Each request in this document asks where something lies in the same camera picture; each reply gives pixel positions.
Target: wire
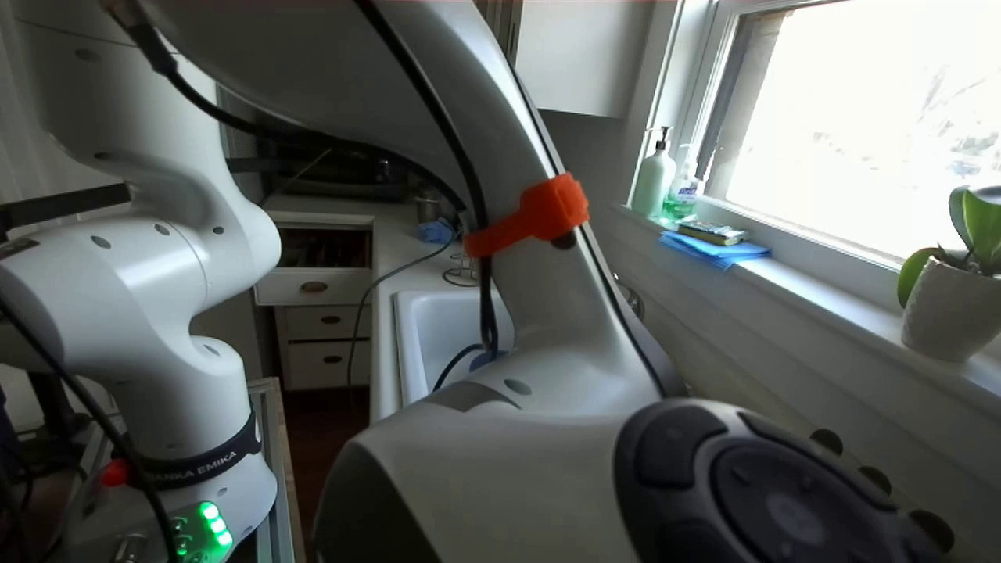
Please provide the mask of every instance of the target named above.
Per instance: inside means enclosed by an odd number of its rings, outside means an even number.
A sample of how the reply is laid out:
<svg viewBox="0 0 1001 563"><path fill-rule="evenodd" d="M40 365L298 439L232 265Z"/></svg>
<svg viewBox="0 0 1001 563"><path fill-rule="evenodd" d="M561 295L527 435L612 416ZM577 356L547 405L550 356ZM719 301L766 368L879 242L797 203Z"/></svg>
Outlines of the wire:
<svg viewBox="0 0 1001 563"><path fill-rule="evenodd" d="M367 310L367 301L373 298L373 291L375 291L383 283L389 283L389 277L395 277L395 275L400 275L400 272L408 272L408 269L412 269L412 265L421 265L421 263L430 263L430 260L436 260L436 255L440 255L450 243L452 243L452 242L447 242L447 243L436 246L432 253L426 253L426 255L419 255L419 260L410 260L410 263L403 263L403 265L396 265L396 269L373 277L373 285L363 291L363 298L357 301L357 310L352 310L352 321L351 321L347 385L351 385L351 377L352 377L357 332L359 332L359 324L363 324L363 310Z"/></svg>
<svg viewBox="0 0 1001 563"><path fill-rule="evenodd" d="M51 372L56 372L63 377L63 385L83 405L83 411L95 416L95 421L100 425L100 432L113 441L113 447L119 450L119 458L129 462L134 485L143 491L152 520L161 527L162 534L162 546L166 546L166 559L180 563L177 551L174 551L174 534L171 534L171 522L162 511L162 499L155 493L155 488L150 485L148 473L139 462L139 455L131 450L131 445L119 435L119 427L109 421L109 416L100 411L100 405L95 399L95 393L73 374L63 368L63 363L40 343L40 337L6 306L6 301L0 301L0 314L18 329L18 334L34 348L34 352L51 365Z"/></svg>
<svg viewBox="0 0 1001 563"><path fill-rule="evenodd" d="M439 388L445 385L445 377L450 374L450 368L457 368L457 365L463 363L463 356L470 356L470 352L476 352L476 351L481 351L481 343L470 343L470 348L463 348L452 360L447 360L445 368L440 368L440 374L436 377L436 388L432 388L432 391L439 391Z"/></svg>
<svg viewBox="0 0 1001 563"><path fill-rule="evenodd" d="M466 209L463 198L447 189L432 170L419 165L415 161L408 161L403 154L395 154L395 150L385 150L385 148L375 148L375 144L363 144L363 142L347 142L347 137L332 137L332 135L319 135L319 132L279 132L279 129L270 129L270 124L260 124L260 122L246 122L240 116L232 116L224 113L221 105L211 103L200 91L195 91L185 76L177 71L166 71L162 76L188 103L195 103L198 111L203 111L205 116L213 116L216 122L235 129L235 132L244 132L250 137L263 137L263 142L272 142L272 144L299 144L299 148L319 148L319 150L359 150L359 154L373 154L373 157L385 157L385 161L396 161L403 163L408 170L419 172L421 177L430 177L430 186L436 192L440 192L447 198L447 203L452 209Z"/></svg>
<svg viewBox="0 0 1001 563"><path fill-rule="evenodd" d="M457 157L457 165L463 172L476 222L484 227L492 224L488 203L481 193L481 180L476 174L472 157L466 154L466 144L459 137L459 129L452 124L447 105L440 103L440 95L436 91L430 71L419 66L412 57L410 44L395 30L395 26L377 14L375 0L357 0L370 26L377 30L385 48L396 57L403 76L421 96L426 111L432 113L439 132L445 135L445 144ZM480 260L480 329L481 329L481 343L488 348L488 356L498 356L498 315L493 315L493 301L492 301L492 275L493 275L493 260L481 255Z"/></svg>

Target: window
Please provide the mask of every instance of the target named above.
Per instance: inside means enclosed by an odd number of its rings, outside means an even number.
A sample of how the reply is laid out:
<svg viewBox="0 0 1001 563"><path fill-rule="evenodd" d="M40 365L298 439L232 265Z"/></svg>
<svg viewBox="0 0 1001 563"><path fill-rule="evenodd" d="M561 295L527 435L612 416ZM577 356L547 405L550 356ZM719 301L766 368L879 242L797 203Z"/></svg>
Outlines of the window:
<svg viewBox="0 0 1001 563"><path fill-rule="evenodd" d="M998 0L715 0L676 142L734 213L888 260L953 243L949 192L1001 180L994 29Z"/></svg>

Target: black cable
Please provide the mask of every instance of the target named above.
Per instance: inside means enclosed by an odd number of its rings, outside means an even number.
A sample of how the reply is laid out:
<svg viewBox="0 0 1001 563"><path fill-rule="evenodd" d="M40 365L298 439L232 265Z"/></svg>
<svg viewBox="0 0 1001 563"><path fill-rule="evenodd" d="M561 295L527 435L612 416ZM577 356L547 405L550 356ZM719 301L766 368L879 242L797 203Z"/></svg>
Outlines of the black cable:
<svg viewBox="0 0 1001 563"><path fill-rule="evenodd" d="M63 363L40 343L40 337L6 306L6 301L0 301L0 315L6 315L18 334L31 343L31 351L51 365L52 374L63 377L63 385L83 405L83 411L95 416L95 421L100 425L100 432L113 441L113 447L121 455L121 461L131 468L134 485L143 491L152 520L161 527L162 534L162 546L166 546L166 559L169 563L180 563L177 556L177 544L171 534L171 522L166 517L166 508L155 493L155 488L150 485L148 473L139 462L139 455L131 450L131 445L121 439L121 432L109 421L109 416L100 411L100 405L95 399L95 393L73 374L63 368Z"/></svg>
<svg viewBox="0 0 1001 563"><path fill-rule="evenodd" d="M447 243L436 246L432 253L415 255L415 260L410 260L410 263L403 263L403 265L395 265L391 272L373 277L373 285L363 291L363 298L357 301L357 310L352 310L352 324L351 324L347 385L351 385L351 374L352 374L352 343L357 343L357 332L359 332L359 324L363 324L363 310L367 310L367 301L373 298L373 291L375 291L383 283L389 283L389 277L395 277L395 275L400 275L400 272L408 272L408 269L412 269L412 265L419 265L419 263L430 263L430 260L440 255L450 243L452 243L452 242L447 242Z"/></svg>
<svg viewBox="0 0 1001 563"><path fill-rule="evenodd" d="M377 14L375 0L357 0L357 5L370 20L370 26L377 30L385 48L395 54L403 76L410 78L410 83L421 96L426 111L432 113L439 132L445 135L445 144L457 157L457 165L463 172L480 227L492 224L488 203L484 203L472 157L466 154L459 129L452 124L447 105L440 103L440 95L436 91L430 71L419 66L419 61L412 57L408 40L391 29L391 21ZM480 260L480 314L481 314L480 324L481 324L481 343L488 348L492 356L498 356L500 343L498 343L498 315L493 315L493 301L492 301L492 272L493 272L492 263L493 263L492 255Z"/></svg>
<svg viewBox="0 0 1001 563"><path fill-rule="evenodd" d="M246 122L235 113L224 113L221 105L211 103L200 91L195 91L185 76L177 71L169 71L162 76L188 103L195 103L200 113L213 116L216 122L235 129L235 132L244 132L250 137L263 137L263 142L272 142L272 144L298 144L298 148L315 148L315 150L357 150L357 154L373 154L373 157L383 157L383 161L396 161L403 163L408 170L412 170L415 174L430 177L432 189L439 193L447 198L447 203L452 209L466 209L463 198L457 192L450 192L432 170L419 165L415 161L408 161L403 154L395 154L395 150L385 150L385 148L375 148L375 144L363 144L363 142L347 142L347 137L332 137L332 135L319 135L319 132L280 132L280 129L266 129L260 122Z"/></svg>
<svg viewBox="0 0 1001 563"><path fill-rule="evenodd" d="M447 360L445 368L440 368L440 374L436 377L436 388L432 388L432 391L439 391L439 388L447 381L450 368L457 368L457 365L463 363L463 356L470 356L470 352L476 352L476 351L481 351L481 343L470 343L470 348L463 348L452 360Z"/></svg>
<svg viewBox="0 0 1001 563"><path fill-rule="evenodd" d="M389 20L377 14L377 5L373 0L357 0L357 5L363 9L363 16L373 21L373 29L383 34L383 40L389 44L389 50L396 57L396 64L403 66L408 78L412 80L412 88L419 91L421 103L430 105L432 120L439 122L447 148L452 150L463 180L470 189L470 201L472 201L472 217L476 222L484 227L488 219L488 205L484 205L484 193L481 193L481 180L476 174L476 165L466 154L466 144L459 142L459 132L452 124L452 120L447 116L432 78L421 71L421 66L415 64L415 57L410 54L410 48L395 34L395 29L389 26ZM375 157L391 157L400 161L403 165L415 170L419 174L432 177L432 186L450 201L452 209L466 209L463 198L457 198L436 172L430 172L426 165L373 148L373 144L359 144L359 142L340 142L340 137L328 137L328 135L315 135L315 132L276 132L276 129L263 129L257 122L246 122L240 116L232 116L224 111L218 111L216 103L211 103L205 96L200 96L180 76L177 66L171 61L171 54L166 50L166 44L161 40L161 34L148 26L140 5L129 5L124 14L116 14L116 21L131 34L131 40L139 44L139 50L150 61L150 66L169 78L169 83L174 83L174 91L180 96L188 96L198 111L203 111L205 116L218 120L227 129L246 132L252 137L270 137L270 142L285 142L285 144L311 144L311 148L345 148L345 150L370 150ZM481 343L488 351L488 356L500 352L498 343L498 314L493 314L493 301L492 301L492 255L480 260L480 324L481 324Z"/></svg>

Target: kitchen cabinet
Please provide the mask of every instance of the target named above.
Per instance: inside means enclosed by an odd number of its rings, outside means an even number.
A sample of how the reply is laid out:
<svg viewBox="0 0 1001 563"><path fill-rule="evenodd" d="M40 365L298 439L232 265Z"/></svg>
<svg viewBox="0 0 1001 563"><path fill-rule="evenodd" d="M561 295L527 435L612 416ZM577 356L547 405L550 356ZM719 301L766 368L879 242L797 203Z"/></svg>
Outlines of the kitchen cabinet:
<svg viewBox="0 0 1001 563"><path fill-rule="evenodd" d="M538 111L627 113L655 2L480 0L480 5Z"/></svg>
<svg viewBox="0 0 1001 563"><path fill-rule="evenodd" d="M252 289L276 310L276 348L285 391L370 385L373 230L338 222L276 217L280 263Z"/></svg>

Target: orange clamp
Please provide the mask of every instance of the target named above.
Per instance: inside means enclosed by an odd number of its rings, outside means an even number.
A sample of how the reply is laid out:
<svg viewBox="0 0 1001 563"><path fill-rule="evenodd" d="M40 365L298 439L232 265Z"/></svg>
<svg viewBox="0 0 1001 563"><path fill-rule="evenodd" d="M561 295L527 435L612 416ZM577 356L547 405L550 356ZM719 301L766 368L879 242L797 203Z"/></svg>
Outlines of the orange clamp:
<svg viewBox="0 0 1001 563"><path fill-rule="evenodd" d="M466 236L470 255L492 255L523 237L558 242L589 222L586 189L571 174L547 177L523 192L520 209L508 219Z"/></svg>

